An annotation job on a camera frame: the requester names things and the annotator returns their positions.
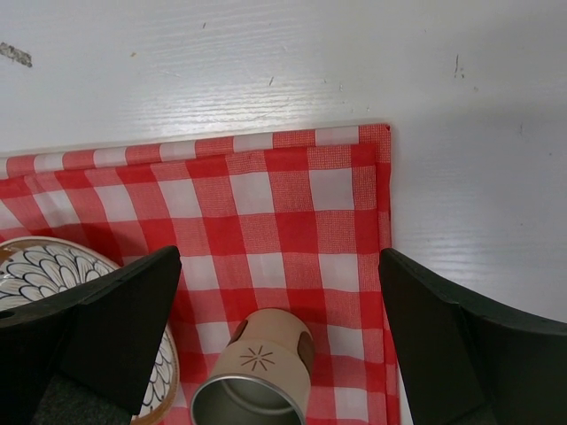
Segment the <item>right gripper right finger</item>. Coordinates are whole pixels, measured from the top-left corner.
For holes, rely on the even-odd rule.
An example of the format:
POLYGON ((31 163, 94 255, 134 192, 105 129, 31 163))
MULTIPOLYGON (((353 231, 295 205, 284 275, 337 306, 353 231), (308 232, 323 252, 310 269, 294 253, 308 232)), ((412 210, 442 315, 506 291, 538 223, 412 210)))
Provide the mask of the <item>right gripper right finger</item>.
POLYGON ((415 424, 564 424, 566 325, 464 288, 392 248, 379 278, 415 424))

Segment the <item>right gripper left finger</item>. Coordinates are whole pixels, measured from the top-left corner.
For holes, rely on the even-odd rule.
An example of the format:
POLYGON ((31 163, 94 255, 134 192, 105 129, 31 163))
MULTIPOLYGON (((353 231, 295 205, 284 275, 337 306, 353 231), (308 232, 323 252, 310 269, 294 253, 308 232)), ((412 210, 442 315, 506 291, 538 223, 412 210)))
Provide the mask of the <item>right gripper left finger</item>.
POLYGON ((139 414, 181 273, 166 246, 1 312, 3 424, 129 424, 139 414))

